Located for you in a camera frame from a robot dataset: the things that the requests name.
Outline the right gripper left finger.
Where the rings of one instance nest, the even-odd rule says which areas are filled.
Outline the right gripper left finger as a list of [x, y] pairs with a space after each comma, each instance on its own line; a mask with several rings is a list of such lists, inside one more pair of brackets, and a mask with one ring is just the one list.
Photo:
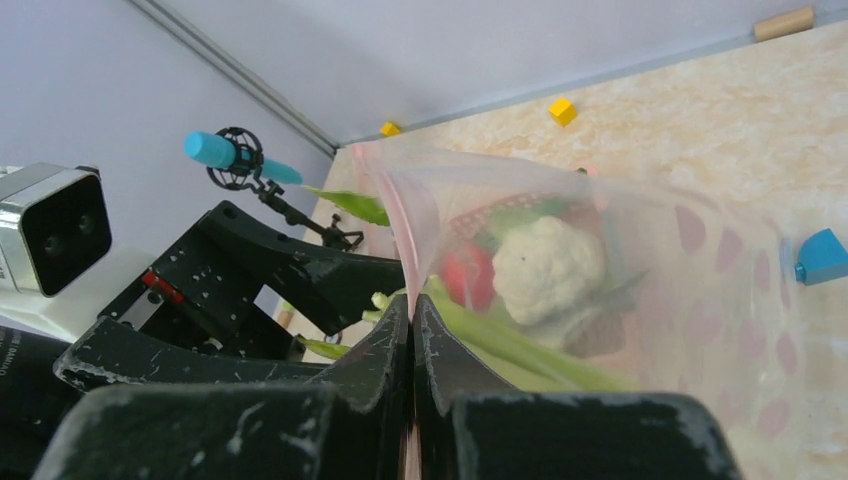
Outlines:
[[404, 477], [411, 361], [408, 300], [397, 294], [369, 334], [307, 381], [333, 393], [319, 424], [317, 479]]

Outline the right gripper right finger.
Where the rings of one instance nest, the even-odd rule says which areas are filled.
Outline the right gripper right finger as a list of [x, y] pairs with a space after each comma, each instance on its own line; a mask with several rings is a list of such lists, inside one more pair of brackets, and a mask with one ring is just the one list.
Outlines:
[[479, 479], [480, 447], [466, 425], [469, 398], [514, 391], [451, 331], [428, 295], [412, 318], [414, 391], [423, 479]]

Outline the clear pink zip bag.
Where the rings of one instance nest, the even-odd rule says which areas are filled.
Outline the clear pink zip bag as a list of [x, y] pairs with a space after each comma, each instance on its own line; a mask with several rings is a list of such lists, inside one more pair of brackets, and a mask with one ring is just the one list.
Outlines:
[[377, 142], [352, 149], [415, 303], [531, 391], [692, 396], [750, 479], [847, 475], [847, 272], [771, 218], [656, 183]]

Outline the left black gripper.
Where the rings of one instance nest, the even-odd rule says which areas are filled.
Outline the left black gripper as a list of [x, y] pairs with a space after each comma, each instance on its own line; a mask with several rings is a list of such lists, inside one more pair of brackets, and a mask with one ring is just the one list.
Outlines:
[[115, 427], [81, 445], [85, 479], [271, 479], [250, 434], [212, 383], [305, 382], [321, 363], [284, 362], [292, 338], [254, 304], [263, 286], [321, 332], [359, 322], [376, 292], [404, 286], [398, 260], [297, 240], [229, 201], [158, 258], [116, 247], [54, 297], [1, 288], [1, 313], [24, 330], [1, 341], [1, 475], [47, 479], [43, 457], [65, 415], [90, 390], [157, 384]]

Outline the green celery stalk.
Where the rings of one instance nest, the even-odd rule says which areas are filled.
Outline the green celery stalk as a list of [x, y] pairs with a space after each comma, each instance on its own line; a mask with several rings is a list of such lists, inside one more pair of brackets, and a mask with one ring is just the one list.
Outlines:
[[[354, 217], [366, 221], [378, 220], [377, 225], [388, 226], [388, 214], [380, 201], [373, 196], [345, 190], [322, 190], [308, 185], [303, 188]], [[457, 240], [477, 240], [476, 237], [483, 232], [480, 223], [483, 218], [484, 214], [471, 214], [471, 219], [477, 221], [474, 230], [471, 220], [461, 220], [459, 226], [455, 226], [456, 222], [452, 220], [449, 231]], [[377, 300], [376, 305], [371, 305], [376, 310], [365, 310], [361, 319], [376, 324], [388, 308], [389, 300], [393, 300], [400, 293], [406, 293], [406, 290], [401, 289], [388, 296], [382, 293], [372, 295], [368, 302], [373, 304], [372, 300]], [[561, 385], [565, 390], [621, 392], [635, 389], [632, 382], [616, 378], [609, 371], [592, 366], [585, 360], [543, 347], [506, 323], [486, 320], [480, 314], [449, 300], [444, 282], [436, 280], [433, 275], [428, 277], [425, 293], [432, 294], [430, 298], [442, 314], [450, 333], [464, 346], [471, 348], [472, 353], [484, 353], [484, 360], [494, 360], [494, 363], [488, 365], [492, 366], [496, 373], [507, 374], [505, 378], [508, 380], [529, 380], [528, 377], [532, 373], [537, 378], [547, 379], [548, 383]], [[311, 353], [334, 361], [351, 349], [350, 346], [308, 339], [302, 335], [297, 335], [296, 339], [304, 341]]]

